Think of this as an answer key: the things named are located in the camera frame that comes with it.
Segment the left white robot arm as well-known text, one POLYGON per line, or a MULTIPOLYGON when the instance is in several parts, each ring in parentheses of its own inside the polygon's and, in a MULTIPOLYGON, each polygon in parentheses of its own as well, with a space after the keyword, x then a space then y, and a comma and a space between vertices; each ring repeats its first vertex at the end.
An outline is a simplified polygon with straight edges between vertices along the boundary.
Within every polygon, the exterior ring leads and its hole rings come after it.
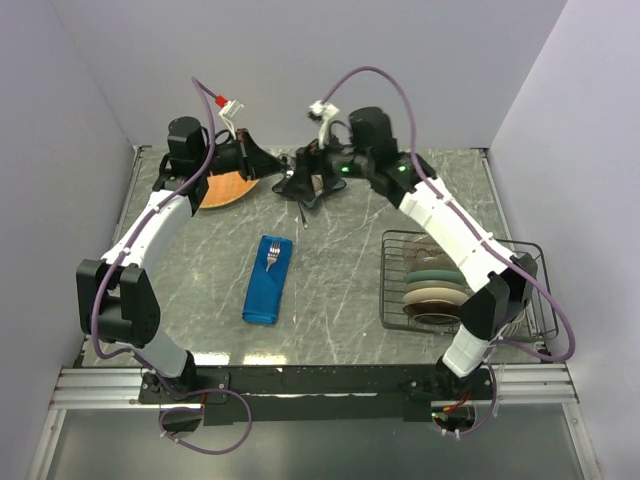
POLYGON ((162 329, 152 274, 175 234, 194 216, 210 175, 237 172, 258 180, 282 172, 286 162, 261 149, 245 129, 227 131, 222 143, 194 117, 168 125, 163 157, 147 205, 124 236, 100 259, 76 270, 80 323, 96 355, 128 354, 149 369, 177 402, 197 393, 191 352, 162 329))

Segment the silver fork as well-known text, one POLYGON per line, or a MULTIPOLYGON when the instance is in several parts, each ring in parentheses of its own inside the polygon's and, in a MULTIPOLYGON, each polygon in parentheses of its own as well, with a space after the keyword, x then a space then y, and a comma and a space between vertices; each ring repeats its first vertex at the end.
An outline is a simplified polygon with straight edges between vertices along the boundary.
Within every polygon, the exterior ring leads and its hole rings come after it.
POLYGON ((266 272, 268 272, 271 269, 271 267, 278 261, 280 252, 281 252, 281 242, 273 241, 267 253, 266 267, 265 267, 266 272))

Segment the silver spoon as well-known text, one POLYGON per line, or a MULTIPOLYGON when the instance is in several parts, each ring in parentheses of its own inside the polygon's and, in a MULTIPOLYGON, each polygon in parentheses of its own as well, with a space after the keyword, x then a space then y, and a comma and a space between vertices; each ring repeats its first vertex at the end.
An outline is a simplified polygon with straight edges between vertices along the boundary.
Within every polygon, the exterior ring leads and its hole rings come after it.
MULTIPOLYGON (((284 162, 284 176, 287 179, 290 179, 293 174, 295 173, 295 161, 294 158, 290 155, 282 155, 280 157, 280 159, 284 162)), ((300 199, 296 198, 295 199, 296 204, 298 206, 298 210, 299 210, 299 214, 300 214, 300 219, 301 219, 301 223, 302 226, 305 230, 307 230, 309 228, 309 223, 307 220, 307 217, 304 213, 303 210, 303 203, 300 199)))

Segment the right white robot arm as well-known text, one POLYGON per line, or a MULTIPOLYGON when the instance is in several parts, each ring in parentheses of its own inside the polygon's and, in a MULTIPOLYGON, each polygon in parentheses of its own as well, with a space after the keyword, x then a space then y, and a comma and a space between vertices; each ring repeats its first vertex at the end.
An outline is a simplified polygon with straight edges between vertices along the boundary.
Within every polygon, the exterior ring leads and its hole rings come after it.
POLYGON ((349 116, 350 141, 332 133, 338 108, 319 100, 309 108, 319 126, 315 140, 296 152, 285 191, 313 205, 319 193, 312 178, 322 179, 327 193, 348 178, 369 182, 373 191, 416 222, 453 261, 472 291, 462 304, 461 325, 439 362, 440 392, 460 398, 473 383, 490 346, 527 306, 537 278, 528 255, 517 256, 496 241, 454 199, 435 171, 415 152, 399 149, 389 116, 378 107, 364 107, 349 116))

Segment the blue cloth napkin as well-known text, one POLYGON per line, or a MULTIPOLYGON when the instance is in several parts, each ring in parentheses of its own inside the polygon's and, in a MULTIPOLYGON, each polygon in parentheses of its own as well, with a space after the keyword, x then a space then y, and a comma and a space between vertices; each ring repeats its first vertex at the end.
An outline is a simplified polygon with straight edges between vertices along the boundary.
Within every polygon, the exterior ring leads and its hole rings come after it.
POLYGON ((292 253, 293 242, 290 239, 270 235, 261 237, 242 311, 245 322, 259 325, 277 322, 292 253), (267 267, 274 243, 279 244, 279 255, 273 265, 267 267))

